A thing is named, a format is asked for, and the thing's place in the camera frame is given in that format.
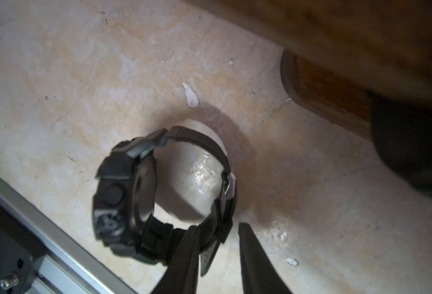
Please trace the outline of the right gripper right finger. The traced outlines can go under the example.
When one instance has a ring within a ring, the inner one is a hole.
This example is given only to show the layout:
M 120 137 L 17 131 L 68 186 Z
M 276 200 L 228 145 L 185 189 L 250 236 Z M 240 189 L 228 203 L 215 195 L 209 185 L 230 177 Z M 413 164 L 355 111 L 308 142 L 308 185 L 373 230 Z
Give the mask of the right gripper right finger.
M 267 257 L 251 226 L 239 224 L 242 286 L 245 294 L 291 294 Z

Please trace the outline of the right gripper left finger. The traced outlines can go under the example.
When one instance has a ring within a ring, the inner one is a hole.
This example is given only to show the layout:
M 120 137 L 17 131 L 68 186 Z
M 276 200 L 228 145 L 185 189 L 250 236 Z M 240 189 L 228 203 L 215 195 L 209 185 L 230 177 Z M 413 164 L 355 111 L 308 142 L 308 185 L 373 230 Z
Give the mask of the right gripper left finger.
M 192 225 L 181 240 L 152 294 L 195 294 L 199 270 L 199 229 Z

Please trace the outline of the wooden watch stand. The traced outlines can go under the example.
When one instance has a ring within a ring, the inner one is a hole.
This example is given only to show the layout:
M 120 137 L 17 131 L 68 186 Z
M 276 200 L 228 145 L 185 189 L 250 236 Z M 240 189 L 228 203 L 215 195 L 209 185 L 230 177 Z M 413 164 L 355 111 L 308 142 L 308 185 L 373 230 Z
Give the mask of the wooden watch stand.
M 370 138 L 370 94 L 432 110 L 432 1 L 195 1 L 283 47 L 301 107 Z

